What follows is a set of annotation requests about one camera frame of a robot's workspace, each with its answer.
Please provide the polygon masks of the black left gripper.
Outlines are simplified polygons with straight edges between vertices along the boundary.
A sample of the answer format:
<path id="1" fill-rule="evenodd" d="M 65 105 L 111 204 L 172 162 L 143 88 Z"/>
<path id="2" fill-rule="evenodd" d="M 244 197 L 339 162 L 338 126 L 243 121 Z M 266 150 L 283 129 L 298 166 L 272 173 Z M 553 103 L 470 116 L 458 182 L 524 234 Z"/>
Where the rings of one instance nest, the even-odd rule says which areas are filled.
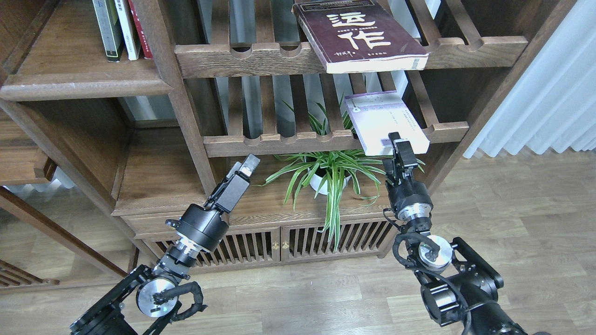
<path id="1" fill-rule="evenodd" d="M 230 213 L 251 184 L 250 177 L 260 159 L 247 155 L 243 163 L 236 162 L 226 177 L 211 193 L 211 207 L 191 204 L 179 219 L 167 219 L 165 224 L 176 229 L 180 239 L 176 248 L 183 254 L 214 252 L 229 229 L 222 220 L 224 212 Z"/>

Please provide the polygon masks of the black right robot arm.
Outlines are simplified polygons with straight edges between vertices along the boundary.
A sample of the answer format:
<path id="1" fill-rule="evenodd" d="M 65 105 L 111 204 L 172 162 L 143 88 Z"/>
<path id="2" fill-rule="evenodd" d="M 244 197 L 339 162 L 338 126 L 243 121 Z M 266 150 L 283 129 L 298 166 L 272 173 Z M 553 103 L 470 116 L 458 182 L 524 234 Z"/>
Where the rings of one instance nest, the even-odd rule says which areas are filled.
<path id="1" fill-rule="evenodd" d="M 433 203 L 413 175 L 418 167 L 411 144 L 389 134 L 393 157 L 385 158 L 386 188 L 397 227 L 393 254 L 413 271 L 430 318 L 439 326 L 462 322 L 465 335 L 523 335 L 498 304 L 502 276 L 460 237 L 447 241 L 430 232 Z"/>

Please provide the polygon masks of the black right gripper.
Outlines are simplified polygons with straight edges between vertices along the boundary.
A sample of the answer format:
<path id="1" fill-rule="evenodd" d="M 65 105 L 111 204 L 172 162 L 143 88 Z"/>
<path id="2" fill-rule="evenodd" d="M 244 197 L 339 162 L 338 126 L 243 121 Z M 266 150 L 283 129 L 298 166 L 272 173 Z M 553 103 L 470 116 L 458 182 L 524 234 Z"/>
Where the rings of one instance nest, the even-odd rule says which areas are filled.
<path id="1" fill-rule="evenodd" d="M 393 159 L 384 158 L 386 188 L 394 216 L 403 222 L 417 218 L 430 218 L 433 203 L 426 185 L 416 181 L 413 170 L 419 167 L 409 140 L 402 139 L 398 132 L 390 132 Z"/>

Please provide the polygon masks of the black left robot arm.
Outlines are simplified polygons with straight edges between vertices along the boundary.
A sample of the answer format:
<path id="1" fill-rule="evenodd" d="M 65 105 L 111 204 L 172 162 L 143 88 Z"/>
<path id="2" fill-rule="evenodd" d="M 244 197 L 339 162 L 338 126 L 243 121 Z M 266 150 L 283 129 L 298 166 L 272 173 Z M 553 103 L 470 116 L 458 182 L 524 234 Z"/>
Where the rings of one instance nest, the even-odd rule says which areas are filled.
<path id="1" fill-rule="evenodd" d="M 185 320 L 206 309 L 203 293 L 188 271 L 196 264 L 200 252 L 213 252 L 229 229 L 222 219 L 236 206 L 251 183 L 251 174 L 259 165 L 255 155 L 243 163 L 236 162 L 217 185 L 204 206 L 191 204 L 179 219 L 166 224 L 176 229 L 179 240 L 166 250 L 154 269 L 139 265 L 87 312 L 70 325 L 73 335 L 134 335 L 135 331 L 122 314 L 125 298 L 136 292 L 138 309 L 154 317 L 145 331 L 158 335 L 170 323 Z"/>

